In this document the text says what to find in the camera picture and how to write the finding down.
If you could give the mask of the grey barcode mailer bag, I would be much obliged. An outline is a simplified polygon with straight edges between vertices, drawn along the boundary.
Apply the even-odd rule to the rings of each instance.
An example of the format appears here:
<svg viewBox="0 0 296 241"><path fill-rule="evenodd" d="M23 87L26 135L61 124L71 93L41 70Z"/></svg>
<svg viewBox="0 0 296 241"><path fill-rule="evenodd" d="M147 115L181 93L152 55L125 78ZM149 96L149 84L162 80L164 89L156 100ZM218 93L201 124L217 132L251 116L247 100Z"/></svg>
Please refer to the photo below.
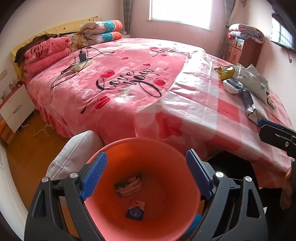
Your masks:
<svg viewBox="0 0 296 241"><path fill-rule="evenodd" d="M248 89L244 88L240 96L244 103L245 113L252 122L258 125L260 119L268 119L263 108L264 104Z"/></svg>

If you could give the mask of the large grey mailer bag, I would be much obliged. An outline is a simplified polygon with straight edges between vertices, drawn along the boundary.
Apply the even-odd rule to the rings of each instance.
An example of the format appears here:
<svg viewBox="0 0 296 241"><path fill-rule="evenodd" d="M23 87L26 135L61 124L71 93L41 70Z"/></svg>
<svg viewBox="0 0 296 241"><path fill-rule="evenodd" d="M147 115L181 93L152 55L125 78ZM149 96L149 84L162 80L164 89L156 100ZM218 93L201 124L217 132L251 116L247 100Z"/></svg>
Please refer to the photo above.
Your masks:
<svg viewBox="0 0 296 241"><path fill-rule="evenodd" d="M237 63L233 77L267 105L267 96L269 95L268 81L257 71L253 64L245 68L240 63Z"/></svg>

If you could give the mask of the pink plastic bucket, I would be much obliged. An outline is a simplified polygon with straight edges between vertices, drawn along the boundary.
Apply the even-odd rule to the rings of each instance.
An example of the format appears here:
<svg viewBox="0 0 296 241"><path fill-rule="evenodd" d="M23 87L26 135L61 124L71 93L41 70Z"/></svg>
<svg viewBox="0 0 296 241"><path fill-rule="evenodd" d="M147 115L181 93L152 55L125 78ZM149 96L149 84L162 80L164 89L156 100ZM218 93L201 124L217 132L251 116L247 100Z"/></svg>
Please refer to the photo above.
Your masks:
<svg viewBox="0 0 296 241"><path fill-rule="evenodd" d="M193 222L200 192L185 156L163 142L126 138L108 144L107 166L85 205L106 240L178 240ZM142 189L120 198L114 184L142 175ZM145 202L142 221L126 218L131 200Z"/></svg>

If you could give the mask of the white blue plastic pack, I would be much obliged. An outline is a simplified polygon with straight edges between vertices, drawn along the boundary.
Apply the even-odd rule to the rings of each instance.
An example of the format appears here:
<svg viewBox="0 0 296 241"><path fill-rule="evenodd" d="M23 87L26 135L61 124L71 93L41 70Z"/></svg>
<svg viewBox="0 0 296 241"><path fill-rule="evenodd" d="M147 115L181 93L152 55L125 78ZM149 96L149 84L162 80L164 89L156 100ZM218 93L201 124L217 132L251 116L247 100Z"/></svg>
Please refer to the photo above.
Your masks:
<svg viewBox="0 0 296 241"><path fill-rule="evenodd" d="M224 89L230 94L239 94L244 89L243 84L234 78L223 80L222 83Z"/></svg>

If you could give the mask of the blue small packet in bucket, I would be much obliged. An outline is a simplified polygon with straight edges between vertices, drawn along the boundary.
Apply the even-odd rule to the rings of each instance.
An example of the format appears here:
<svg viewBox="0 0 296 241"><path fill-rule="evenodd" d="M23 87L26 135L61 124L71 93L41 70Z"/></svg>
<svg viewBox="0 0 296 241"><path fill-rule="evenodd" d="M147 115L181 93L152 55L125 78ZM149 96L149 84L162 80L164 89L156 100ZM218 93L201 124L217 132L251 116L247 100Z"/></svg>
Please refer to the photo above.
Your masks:
<svg viewBox="0 0 296 241"><path fill-rule="evenodd" d="M131 200L129 202L126 218L131 220L142 221L144 217L145 202Z"/></svg>

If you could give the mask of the pink checkered plastic sheet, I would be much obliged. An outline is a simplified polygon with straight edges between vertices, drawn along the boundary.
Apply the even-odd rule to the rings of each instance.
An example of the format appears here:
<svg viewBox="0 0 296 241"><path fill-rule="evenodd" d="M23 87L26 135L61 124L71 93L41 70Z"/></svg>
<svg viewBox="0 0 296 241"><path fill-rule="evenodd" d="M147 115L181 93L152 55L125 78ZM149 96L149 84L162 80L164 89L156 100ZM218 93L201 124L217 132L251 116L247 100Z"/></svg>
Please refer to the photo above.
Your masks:
<svg viewBox="0 0 296 241"><path fill-rule="evenodd" d="M136 134L154 138L202 160L227 151L250 161L260 187L280 188L291 166L287 154L262 142L242 99L229 94L215 71L226 61L204 51L190 54L172 86L134 115Z"/></svg>

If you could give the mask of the yellow snack wrapper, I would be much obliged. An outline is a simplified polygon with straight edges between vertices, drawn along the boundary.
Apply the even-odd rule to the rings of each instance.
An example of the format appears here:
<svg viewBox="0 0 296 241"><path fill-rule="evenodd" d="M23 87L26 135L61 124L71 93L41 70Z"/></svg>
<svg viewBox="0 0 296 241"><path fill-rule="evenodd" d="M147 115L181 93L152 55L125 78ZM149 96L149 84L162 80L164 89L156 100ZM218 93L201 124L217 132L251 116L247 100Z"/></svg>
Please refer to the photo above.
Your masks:
<svg viewBox="0 0 296 241"><path fill-rule="evenodd" d="M236 71L236 67L233 65L228 65L216 67L214 68L214 70L218 73L220 80L226 80L233 77Z"/></svg>

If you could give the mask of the brown wooden cabinet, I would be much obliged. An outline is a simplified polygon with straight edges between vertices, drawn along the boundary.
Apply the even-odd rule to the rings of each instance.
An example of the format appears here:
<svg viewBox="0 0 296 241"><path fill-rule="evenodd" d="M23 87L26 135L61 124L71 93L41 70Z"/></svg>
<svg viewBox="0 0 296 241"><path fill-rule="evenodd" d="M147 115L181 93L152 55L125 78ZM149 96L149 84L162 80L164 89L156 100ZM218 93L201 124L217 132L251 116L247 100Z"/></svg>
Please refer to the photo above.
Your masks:
<svg viewBox="0 0 296 241"><path fill-rule="evenodd" d="M249 65L257 65L262 49L262 44L253 40L241 40L226 38L226 53L224 60L236 65L241 64L245 68Z"/></svg>

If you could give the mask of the folded blankets on cabinet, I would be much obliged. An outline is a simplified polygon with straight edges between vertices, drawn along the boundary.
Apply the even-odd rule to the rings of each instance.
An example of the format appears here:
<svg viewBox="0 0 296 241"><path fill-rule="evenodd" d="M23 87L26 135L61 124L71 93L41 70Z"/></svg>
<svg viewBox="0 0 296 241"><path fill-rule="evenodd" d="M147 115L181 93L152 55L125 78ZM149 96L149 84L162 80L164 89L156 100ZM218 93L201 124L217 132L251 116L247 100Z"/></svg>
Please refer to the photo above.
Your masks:
<svg viewBox="0 0 296 241"><path fill-rule="evenodd" d="M243 39L253 40L258 44L263 44L265 41L264 34L257 28L245 24L233 24L229 27L230 35Z"/></svg>

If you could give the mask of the pink love you blanket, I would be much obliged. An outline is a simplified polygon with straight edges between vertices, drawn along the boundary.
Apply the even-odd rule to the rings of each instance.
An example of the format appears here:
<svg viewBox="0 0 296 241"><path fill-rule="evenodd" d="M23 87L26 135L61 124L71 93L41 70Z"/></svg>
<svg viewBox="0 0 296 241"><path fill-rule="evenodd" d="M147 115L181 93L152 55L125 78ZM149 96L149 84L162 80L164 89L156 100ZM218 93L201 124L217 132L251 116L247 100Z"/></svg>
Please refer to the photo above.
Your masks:
<svg viewBox="0 0 296 241"><path fill-rule="evenodd" d="M200 47L145 38L124 38L91 46L89 61L69 70L69 55L26 81L44 121L70 138L96 132L105 143L135 136L137 108L160 100Z"/></svg>

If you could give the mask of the white bedside table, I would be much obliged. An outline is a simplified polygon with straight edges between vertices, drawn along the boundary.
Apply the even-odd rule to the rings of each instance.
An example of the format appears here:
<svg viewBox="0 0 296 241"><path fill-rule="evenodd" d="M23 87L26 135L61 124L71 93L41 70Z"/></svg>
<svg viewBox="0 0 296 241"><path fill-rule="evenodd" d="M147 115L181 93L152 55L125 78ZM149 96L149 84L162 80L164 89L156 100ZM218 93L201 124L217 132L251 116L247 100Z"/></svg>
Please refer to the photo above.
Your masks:
<svg viewBox="0 0 296 241"><path fill-rule="evenodd" d="M16 133L27 117L35 110L24 84L15 87L1 104L1 117L10 129Z"/></svg>

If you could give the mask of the white power strip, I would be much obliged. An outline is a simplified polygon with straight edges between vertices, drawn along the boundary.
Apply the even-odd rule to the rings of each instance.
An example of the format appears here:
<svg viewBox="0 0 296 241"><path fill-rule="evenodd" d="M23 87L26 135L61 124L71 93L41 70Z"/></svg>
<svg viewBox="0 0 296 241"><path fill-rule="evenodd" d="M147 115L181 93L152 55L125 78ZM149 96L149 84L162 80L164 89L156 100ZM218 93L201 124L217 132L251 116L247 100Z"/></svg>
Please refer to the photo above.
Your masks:
<svg viewBox="0 0 296 241"><path fill-rule="evenodd" d="M88 67L92 63L93 63L93 60L92 59L87 59L87 60L85 60L83 62L77 62L77 63L74 63L70 67L70 70L73 71L73 72L78 72L78 71L81 71L82 69Z"/></svg>

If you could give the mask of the window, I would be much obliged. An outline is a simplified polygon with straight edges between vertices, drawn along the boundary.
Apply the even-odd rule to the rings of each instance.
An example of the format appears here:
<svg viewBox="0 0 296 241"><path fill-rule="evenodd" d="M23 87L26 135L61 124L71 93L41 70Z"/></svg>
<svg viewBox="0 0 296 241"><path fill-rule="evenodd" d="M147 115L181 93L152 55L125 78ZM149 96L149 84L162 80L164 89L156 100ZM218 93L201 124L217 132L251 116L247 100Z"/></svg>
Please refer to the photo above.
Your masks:
<svg viewBox="0 0 296 241"><path fill-rule="evenodd" d="M209 0L152 0L149 19L210 29L212 1Z"/></svg>

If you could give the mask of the rolled colourful quilt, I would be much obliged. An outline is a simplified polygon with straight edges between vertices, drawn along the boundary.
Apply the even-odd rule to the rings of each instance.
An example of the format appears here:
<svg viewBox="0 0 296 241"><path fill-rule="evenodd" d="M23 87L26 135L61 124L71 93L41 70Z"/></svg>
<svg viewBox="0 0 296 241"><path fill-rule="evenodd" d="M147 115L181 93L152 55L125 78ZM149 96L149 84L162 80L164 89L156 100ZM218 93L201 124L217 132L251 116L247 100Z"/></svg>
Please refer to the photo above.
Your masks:
<svg viewBox="0 0 296 241"><path fill-rule="evenodd" d="M107 20L86 23L81 27L80 32L89 45L96 45L121 39L122 34L119 31L122 28L121 21Z"/></svg>

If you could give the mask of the grey curtain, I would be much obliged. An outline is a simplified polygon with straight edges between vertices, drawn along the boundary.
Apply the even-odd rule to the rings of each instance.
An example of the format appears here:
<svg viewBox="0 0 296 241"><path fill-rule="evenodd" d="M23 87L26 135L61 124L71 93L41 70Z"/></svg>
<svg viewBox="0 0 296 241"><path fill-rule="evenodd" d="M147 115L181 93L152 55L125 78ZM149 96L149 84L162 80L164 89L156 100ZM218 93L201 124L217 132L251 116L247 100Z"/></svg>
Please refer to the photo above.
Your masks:
<svg viewBox="0 0 296 241"><path fill-rule="evenodd" d="M132 18L133 0L123 0L123 16L125 22L125 31L130 34L130 21Z"/></svg>

